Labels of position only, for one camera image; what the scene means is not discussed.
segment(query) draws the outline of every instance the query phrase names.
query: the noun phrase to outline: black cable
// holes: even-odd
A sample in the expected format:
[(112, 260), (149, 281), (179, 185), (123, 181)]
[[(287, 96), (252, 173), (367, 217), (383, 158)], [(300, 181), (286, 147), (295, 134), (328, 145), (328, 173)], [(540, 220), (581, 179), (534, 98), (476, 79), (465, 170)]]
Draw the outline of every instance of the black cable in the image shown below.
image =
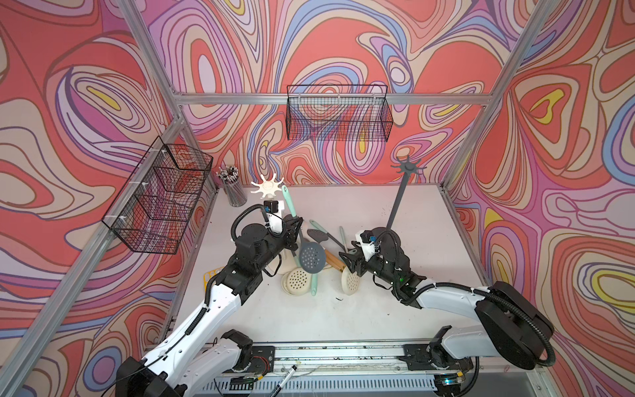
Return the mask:
[(382, 239), (384, 238), (385, 235), (389, 235), (390, 237), (392, 237), (392, 243), (394, 245), (394, 249), (395, 249), (395, 264), (392, 270), (392, 295), (397, 299), (397, 300), (403, 300), (403, 299), (407, 299), (408, 296), (401, 291), (400, 288), (398, 288), (399, 285), (399, 274), (397, 273), (397, 266), (399, 266), (399, 251), (401, 249), (398, 241), (399, 241), (399, 237), (397, 236), (397, 234), (390, 230), (390, 229), (386, 229), (384, 231), (382, 231), (377, 238), (375, 239), (375, 246), (379, 246), (379, 244), (381, 243)]
[(412, 302), (414, 302), (419, 297), (419, 295), (421, 295), (425, 291), (428, 291), (432, 288), (436, 288), (438, 286), (447, 286), (450, 288), (456, 288), (458, 290), (475, 293), (476, 295), (480, 295), (484, 297), (485, 299), (488, 299), (496, 304), (503, 306), (504, 308), (509, 310), (509, 312), (512, 313), (513, 315), (520, 317), (523, 321), (525, 321), (531, 327), (531, 329), (533, 330), (533, 333), (536, 334), (536, 336), (540, 340), (540, 343), (542, 343), (542, 345), (545, 347), (545, 351), (547, 352), (547, 359), (542, 360), (540, 358), (537, 358), (535, 360), (536, 364), (542, 365), (543, 367), (551, 367), (553, 366), (553, 364), (556, 363), (556, 352), (554, 348), (551, 346), (551, 343), (549, 343), (549, 339), (545, 336), (544, 333), (542, 333), (538, 325), (535, 322), (533, 322), (533, 320), (524, 311), (520, 310), (520, 308), (518, 308), (516, 305), (506, 301), (505, 299), (499, 296), (494, 295), (491, 292), (485, 292), (482, 290), (478, 290), (476, 288), (471, 288), (465, 285), (455, 284), (455, 283), (435, 283), (435, 284), (428, 284), (420, 288), (419, 290), (417, 290), (417, 292), (415, 292), (414, 295), (412, 295), (412, 297), (402, 300), (401, 303), (403, 303), (404, 305), (409, 305)]
[(223, 393), (220, 392), (220, 389), (218, 388), (218, 385), (216, 384), (216, 378), (214, 378), (214, 386), (216, 386), (216, 390), (218, 391), (218, 393), (221, 395), (221, 397), (225, 397), (225, 395)]
[(220, 273), (214, 274), (210, 278), (210, 280), (207, 282), (207, 285), (205, 286), (205, 298), (203, 300), (203, 303), (205, 304), (206, 307), (201, 308), (201, 310), (198, 312), (198, 314), (194, 318), (194, 321), (192, 321), (190, 326), (188, 326), (187, 329), (185, 330), (185, 335), (190, 335), (192, 331), (194, 331), (198, 323), (201, 322), (201, 319), (203, 318), (205, 313), (208, 312), (209, 306), (210, 306), (210, 300), (211, 300), (211, 286), (214, 284), (214, 281), (216, 281), (219, 275)]
[(254, 204), (251, 207), (247, 208), (245, 211), (241, 212), (240, 215), (238, 215), (236, 217), (236, 219), (234, 219), (234, 223), (232, 223), (232, 227), (231, 229), (229, 229), (231, 235), (232, 235), (232, 240), (236, 241), (236, 239), (238, 239), (238, 237), (236, 236), (236, 228), (238, 227), (238, 224), (240, 223), (240, 221), (243, 220), (243, 218), (245, 218), (250, 212), (260, 209), (260, 211), (262, 211), (262, 216), (265, 219), (265, 222), (269, 221), (269, 218), (267, 218), (267, 212), (265, 211), (265, 206), (262, 204)]
[(280, 266), (282, 265), (282, 255), (278, 254), (278, 259), (279, 259), (278, 266), (277, 266), (276, 271), (274, 272), (274, 274), (269, 273), (266, 268), (262, 269), (262, 271), (265, 272), (266, 275), (268, 275), (269, 277), (275, 276), (277, 274), (277, 271), (280, 270)]
[(387, 290), (387, 291), (390, 291), (390, 290), (391, 290), (391, 288), (392, 288), (391, 286), (390, 286), (390, 287), (386, 287), (386, 286), (383, 286), (383, 285), (381, 285), (381, 284), (377, 283), (377, 282), (375, 281), (375, 275), (374, 275), (374, 274), (373, 274), (373, 282), (375, 283), (375, 285), (377, 285), (377, 286), (379, 286), (379, 287), (381, 287), (381, 288), (383, 288), (384, 290)]
[(278, 218), (281, 222), (282, 222), (282, 231), (280, 233), (274, 233), (270, 227), (267, 228), (267, 230), (274, 235), (274, 237), (282, 237), (284, 236), (284, 233), (286, 232), (286, 222), (284, 221), (284, 219), (282, 219), (281, 217), (279, 217), (278, 215), (276, 215), (273, 212), (267, 212), (269, 215), (273, 215), (276, 218)]
[(481, 362), (479, 358), (474, 357), (474, 375), (472, 375), (472, 379), (470, 379), (470, 383), (467, 384), (465, 389), (461, 390), (461, 392), (459, 392), (458, 394), (454, 394), (454, 397), (463, 397), (467, 393), (469, 393), (470, 390), (472, 390), (472, 387), (474, 387), (474, 385), (476, 384), (476, 378), (478, 378), (478, 371), (480, 369), (480, 366)]
[(123, 378), (121, 378), (121, 379), (117, 379), (117, 380), (115, 380), (115, 381), (114, 381), (113, 383), (111, 383), (108, 387), (106, 387), (106, 390), (104, 390), (104, 392), (102, 393), (102, 395), (101, 395), (100, 397), (104, 397), (104, 396), (105, 396), (105, 394), (106, 394), (106, 392), (107, 392), (108, 390), (110, 390), (110, 388), (111, 388), (112, 386), (115, 386), (118, 382), (121, 382), (121, 381), (122, 381), (122, 380), (124, 380), (124, 379), (127, 379), (127, 378), (129, 378), (129, 377), (131, 377), (131, 376), (134, 376), (134, 375), (138, 374), (139, 372), (141, 372), (141, 371), (145, 370), (146, 368), (150, 367), (152, 364), (155, 364), (155, 363), (156, 363), (157, 361), (159, 361), (161, 358), (163, 358), (163, 356), (160, 356), (159, 358), (157, 358), (156, 360), (154, 360), (152, 363), (149, 363), (148, 365), (146, 365), (146, 366), (144, 366), (144, 367), (139, 368), (138, 370), (134, 371), (133, 373), (131, 373), (131, 374), (129, 374), (129, 375), (126, 375), (126, 376), (124, 376), (124, 377), (123, 377)]

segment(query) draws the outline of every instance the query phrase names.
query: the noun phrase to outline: round strainer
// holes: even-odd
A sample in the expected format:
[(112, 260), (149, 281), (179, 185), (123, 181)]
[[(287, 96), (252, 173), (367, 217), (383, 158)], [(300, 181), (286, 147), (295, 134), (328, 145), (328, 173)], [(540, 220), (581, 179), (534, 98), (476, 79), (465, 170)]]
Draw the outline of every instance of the round strainer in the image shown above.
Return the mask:
[(296, 267), (282, 277), (282, 289), (289, 295), (304, 295), (311, 290), (311, 275)]
[(320, 270), (324, 269), (324, 265), (326, 265), (324, 248), (313, 241), (302, 240), (298, 257), (300, 259), (300, 266), (308, 273), (319, 273)]
[(359, 276), (351, 273), (348, 267), (344, 267), (342, 271), (342, 290), (346, 295), (352, 295), (359, 288)]

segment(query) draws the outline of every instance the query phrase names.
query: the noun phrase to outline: psychedelic wallpaper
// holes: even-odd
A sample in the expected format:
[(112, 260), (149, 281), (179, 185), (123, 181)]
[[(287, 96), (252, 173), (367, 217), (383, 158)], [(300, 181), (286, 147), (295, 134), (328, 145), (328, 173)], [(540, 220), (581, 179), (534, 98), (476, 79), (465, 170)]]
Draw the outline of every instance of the psychedelic wallpaper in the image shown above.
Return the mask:
[(179, 92), (489, 92), (533, 0), (137, 1)]
[[(157, 0), (140, 10), (180, 92), (385, 83), (392, 93), (488, 93), (533, 7), (519, 0)], [(407, 154), (427, 167), (412, 182), (440, 182), (479, 109), (395, 105), (388, 143), (357, 144), (289, 142), (286, 106), (191, 105), (184, 113), (214, 165), (237, 165), (245, 184), (273, 173), (289, 184), (384, 184), (399, 178), (390, 165)]]
[(554, 323), (563, 396), (635, 396), (635, 3), (566, 0), (451, 184), (493, 279)]
[(276, 105), (190, 105), (187, 120), (214, 165), (237, 165), (243, 183), (260, 175), (288, 184), (384, 184), (401, 178), (392, 165), (410, 156), (425, 165), (411, 182), (438, 183), (480, 110), (476, 105), (392, 106), (388, 142), (290, 142)]
[[(170, 121), (112, 1), (0, 2), (0, 365)], [(178, 255), (112, 245), (21, 396), (93, 395), (154, 342), (210, 198)]]
[(20, 397), (100, 396), (128, 356), (140, 359), (159, 341), (212, 198), (205, 188), (176, 255), (134, 253), (121, 243), (106, 253)]

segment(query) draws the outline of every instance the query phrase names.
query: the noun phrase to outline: wire mesh basket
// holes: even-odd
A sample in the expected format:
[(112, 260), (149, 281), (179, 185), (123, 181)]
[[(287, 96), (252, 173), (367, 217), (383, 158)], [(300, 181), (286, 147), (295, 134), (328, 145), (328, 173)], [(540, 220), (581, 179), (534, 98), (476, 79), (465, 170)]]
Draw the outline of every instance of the wire mesh basket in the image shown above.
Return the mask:
[(289, 140), (387, 142), (392, 112), (384, 84), (294, 84), (287, 86)]
[(193, 147), (164, 144), (110, 229), (133, 252), (175, 254), (212, 161)]

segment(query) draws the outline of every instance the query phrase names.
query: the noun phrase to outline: pen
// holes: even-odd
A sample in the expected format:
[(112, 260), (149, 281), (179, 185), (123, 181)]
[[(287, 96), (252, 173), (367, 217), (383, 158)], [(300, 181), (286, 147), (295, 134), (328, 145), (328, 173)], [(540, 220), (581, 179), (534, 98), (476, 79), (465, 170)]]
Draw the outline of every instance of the pen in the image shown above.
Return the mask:
[(296, 367), (295, 365), (291, 366), (291, 369), (289, 370), (289, 373), (286, 374), (286, 377), (284, 377), (282, 382), (280, 382), (280, 384), (276, 386), (276, 388), (271, 392), (269, 397), (276, 397), (277, 394), (280, 393), (280, 390), (282, 390), (284, 385), (289, 381), (289, 379), (291, 379), (291, 376), (293, 375), (293, 373), (295, 372), (296, 369), (298, 369), (298, 367)]

